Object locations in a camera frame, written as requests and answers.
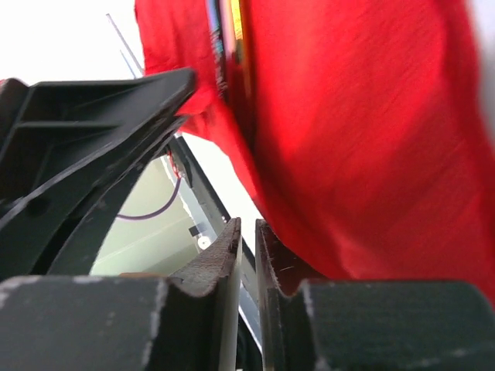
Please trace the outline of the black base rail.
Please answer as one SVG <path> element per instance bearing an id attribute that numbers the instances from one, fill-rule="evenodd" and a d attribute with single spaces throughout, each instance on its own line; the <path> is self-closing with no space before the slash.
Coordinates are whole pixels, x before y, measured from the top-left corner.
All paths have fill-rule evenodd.
<path id="1" fill-rule="evenodd" d="M 171 163 L 178 166 L 179 174 L 193 194 L 191 202 L 195 209 L 202 210 L 203 220 L 196 219 L 198 226 L 205 226 L 218 235 L 230 220 L 230 215 L 210 183 L 210 179 L 186 143 L 177 135 L 168 145 Z M 255 258 L 248 244 L 241 241 L 241 289 L 239 304 L 239 340 L 237 356 L 244 370 L 261 368 L 261 323 L 258 309 L 258 279 L 255 270 Z"/>

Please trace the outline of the iridescent knife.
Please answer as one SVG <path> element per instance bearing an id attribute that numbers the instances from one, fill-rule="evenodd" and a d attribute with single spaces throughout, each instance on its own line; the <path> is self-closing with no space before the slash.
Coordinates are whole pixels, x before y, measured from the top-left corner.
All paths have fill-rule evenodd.
<path id="1" fill-rule="evenodd" d="M 230 105 L 251 97 L 244 1 L 206 1 L 219 95 Z"/>

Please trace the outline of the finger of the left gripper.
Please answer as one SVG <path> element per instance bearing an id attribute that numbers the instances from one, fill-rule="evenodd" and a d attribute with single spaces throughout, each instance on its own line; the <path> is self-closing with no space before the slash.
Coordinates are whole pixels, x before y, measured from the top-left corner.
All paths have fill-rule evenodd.
<path id="1" fill-rule="evenodd" d="M 190 69 L 1 83 L 1 277 L 87 274 L 146 165 L 178 130 Z"/>

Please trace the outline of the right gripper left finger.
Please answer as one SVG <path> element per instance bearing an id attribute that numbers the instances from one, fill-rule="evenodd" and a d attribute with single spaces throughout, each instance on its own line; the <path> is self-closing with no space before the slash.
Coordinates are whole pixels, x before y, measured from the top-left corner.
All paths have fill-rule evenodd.
<path id="1" fill-rule="evenodd" d="M 233 370 L 241 221 L 169 277 L 22 276 L 1 285 L 3 370 Z"/>

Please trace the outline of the red paper napkin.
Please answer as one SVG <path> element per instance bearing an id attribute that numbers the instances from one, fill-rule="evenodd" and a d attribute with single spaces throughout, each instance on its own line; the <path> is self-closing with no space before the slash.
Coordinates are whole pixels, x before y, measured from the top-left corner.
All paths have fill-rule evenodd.
<path id="1" fill-rule="evenodd" d="M 206 2 L 137 1 L 135 17 L 147 74 L 196 71 L 184 131 L 316 271 L 493 298 L 492 1 L 245 1 L 230 103 Z"/>

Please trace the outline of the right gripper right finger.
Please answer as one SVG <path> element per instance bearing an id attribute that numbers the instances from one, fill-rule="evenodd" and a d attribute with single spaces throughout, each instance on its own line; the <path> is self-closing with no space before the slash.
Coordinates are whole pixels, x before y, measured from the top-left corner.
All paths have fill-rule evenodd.
<path id="1" fill-rule="evenodd" d="M 459 281 L 331 281 L 255 227 L 266 370 L 492 370 L 494 311 Z"/>

